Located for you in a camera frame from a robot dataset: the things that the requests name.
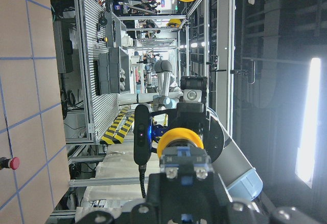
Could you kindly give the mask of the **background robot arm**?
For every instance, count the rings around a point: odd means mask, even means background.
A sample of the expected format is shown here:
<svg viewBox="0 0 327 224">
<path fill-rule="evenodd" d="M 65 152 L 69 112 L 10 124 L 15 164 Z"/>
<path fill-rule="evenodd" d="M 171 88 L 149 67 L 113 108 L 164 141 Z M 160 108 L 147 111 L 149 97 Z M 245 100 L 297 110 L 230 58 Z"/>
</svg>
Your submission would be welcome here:
<svg viewBox="0 0 327 224">
<path fill-rule="evenodd" d="M 125 93 L 118 95 L 118 104 L 139 104 L 153 102 L 154 110 L 165 110 L 172 109 L 176 107 L 178 98 L 183 96 L 183 92 L 177 86 L 172 88 L 170 92 L 171 85 L 171 75 L 172 75 L 172 65 L 167 60 L 158 61 L 154 65 L 154 70 L 158 77 L 158 91 L 153 93 L 140 93 L 131 94 Z"/>
</svg>

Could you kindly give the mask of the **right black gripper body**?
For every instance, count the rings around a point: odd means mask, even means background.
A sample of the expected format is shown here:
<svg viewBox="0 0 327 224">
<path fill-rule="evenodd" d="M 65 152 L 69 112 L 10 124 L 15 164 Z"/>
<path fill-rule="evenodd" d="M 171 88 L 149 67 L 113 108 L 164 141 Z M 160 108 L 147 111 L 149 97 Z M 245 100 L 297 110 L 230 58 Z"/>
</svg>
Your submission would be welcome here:
<svg viewBox="0 0 327 224">
<path fill-rule="evenodd" d="M 182 101 L 177 103 L 176 117 L 169 128 L 183 127 L 201 135 L 204 149 L 214 162 L 224 148 L 224 133 L 217 114 L 206 106 L 207 78 L 181 77 Z"/>
</svg>

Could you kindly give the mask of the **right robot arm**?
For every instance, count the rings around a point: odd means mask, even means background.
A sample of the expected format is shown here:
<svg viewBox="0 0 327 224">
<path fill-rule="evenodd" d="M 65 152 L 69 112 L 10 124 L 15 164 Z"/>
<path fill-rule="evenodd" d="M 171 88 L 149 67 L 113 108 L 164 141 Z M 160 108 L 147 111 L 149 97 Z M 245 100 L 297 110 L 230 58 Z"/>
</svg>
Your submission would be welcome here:
<svg viewBox="0 0 327 224">
<path fill-rule="evenodd" d="M 263 182 L 217 113 L 207 106 L 207 78 L 183 76 L 180 84 L 183 99 L 177 103 L 176 116 L 169 127 L 187 128 L 200 135 L 213 168 L 222 177 L 230 196 L 254 200 L 261 193 Z"/>
</svg>

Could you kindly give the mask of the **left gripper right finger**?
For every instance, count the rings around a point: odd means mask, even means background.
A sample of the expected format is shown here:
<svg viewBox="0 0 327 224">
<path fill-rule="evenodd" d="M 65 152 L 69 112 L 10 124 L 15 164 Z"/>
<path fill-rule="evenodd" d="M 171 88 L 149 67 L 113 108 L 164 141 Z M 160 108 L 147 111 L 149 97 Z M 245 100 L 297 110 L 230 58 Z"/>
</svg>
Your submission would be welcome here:
<svg viewBox="0 0 327 224">
<path fill-rule="evenodd" d="M 220 176 L 209 172 L 205 180 L 208 183 L 205 190 L 208 191 L 207 216 L 209 216 L 209 223 L 229 223 L 228 207 L 230 199 Z"/>
</svg>

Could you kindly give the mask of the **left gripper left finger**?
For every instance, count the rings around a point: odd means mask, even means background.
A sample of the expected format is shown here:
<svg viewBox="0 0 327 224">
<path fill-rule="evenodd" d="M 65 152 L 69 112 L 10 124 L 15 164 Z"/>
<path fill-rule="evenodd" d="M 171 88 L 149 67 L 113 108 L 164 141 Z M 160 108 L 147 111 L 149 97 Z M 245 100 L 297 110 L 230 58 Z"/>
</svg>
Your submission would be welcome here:
<svg viewBox="0 0 327 224">
<path fill-rule="evenodd" d="M 149 175 L 145 206 L 145 223 L 179 223 L 179 178 Z"/>
</svg>

